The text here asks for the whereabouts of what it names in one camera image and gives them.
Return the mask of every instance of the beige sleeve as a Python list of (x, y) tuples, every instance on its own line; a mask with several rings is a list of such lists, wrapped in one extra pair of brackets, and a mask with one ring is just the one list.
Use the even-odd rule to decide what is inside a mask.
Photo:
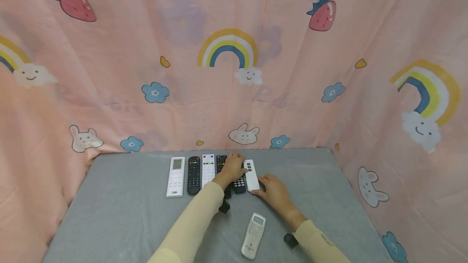
[(210, 182), (192, 199), (148, 263), (192, 263), (224, 191)]
[(351, 263), (310, 220), (299, 226), (294, 237), (314, 263)]

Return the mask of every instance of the hand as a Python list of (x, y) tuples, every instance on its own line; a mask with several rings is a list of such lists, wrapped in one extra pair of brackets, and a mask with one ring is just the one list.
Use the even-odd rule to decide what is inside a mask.
[(286, 219), (293, 231), (296, 231), (307, 219), (291, 202), (286, 186), (274, 175), (266, 174), (265, 177), (258, 177), (258, 180), (265, 185), (266, 191), (253, 190), (250, 194), (264, 199), (266, 203)]
[(216, 175), (213, 182), (221, 186), (221, 188), (226, 189), (230, 183), (236, 181), (247, 172), (246, 168), (242, 168), (244, 161), (245, 158), (239, 153), (228, 153), (223, 169)]

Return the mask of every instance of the pink curtain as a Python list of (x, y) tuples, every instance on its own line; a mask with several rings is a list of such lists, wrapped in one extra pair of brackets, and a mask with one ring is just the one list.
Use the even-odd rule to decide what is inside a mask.
[(466, 0), (2, 0), (0, 254), (104, 152), (328, 147), (395, 262), (467, 262)]

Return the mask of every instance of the remote control display screen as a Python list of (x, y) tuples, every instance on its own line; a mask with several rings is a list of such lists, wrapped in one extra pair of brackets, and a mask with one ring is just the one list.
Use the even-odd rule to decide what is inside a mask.
[(174, 170), (180, 170), (182, 168), (182, 160), (174, 160), (172, 168)]
[(261, 226), (263, 225), (263, 220), (258, 216), (254, 216), (253, 221), (255, 221), (256, 223), (258, 223)]

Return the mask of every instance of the white remote control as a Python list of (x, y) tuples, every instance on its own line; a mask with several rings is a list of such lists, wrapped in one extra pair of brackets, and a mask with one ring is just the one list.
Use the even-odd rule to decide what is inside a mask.
[(202, 158), (202, 188), (215, 178), (215, 155), (212, 153), (203, 155)]
[(249, 221), (245, 239), (240, 249), (241, 254), (247, 259), (254, 260), (257, 255), (258, 245), (262, 239), (266, 219), (258, 213), (253, 213)]
[(167, 180), (166, 198), (182, 197), (184, 195), (185, 158), (173, 157)]
[(249, 171), (245, 173), (245, 181), (247, 183), (247, 191), (252, 192), (253, 190), (259, 190), (260, 184), (258, 183), (257, 173), (255, 172), (255, 166), (253, 160), (245, 160), (244, 168)]

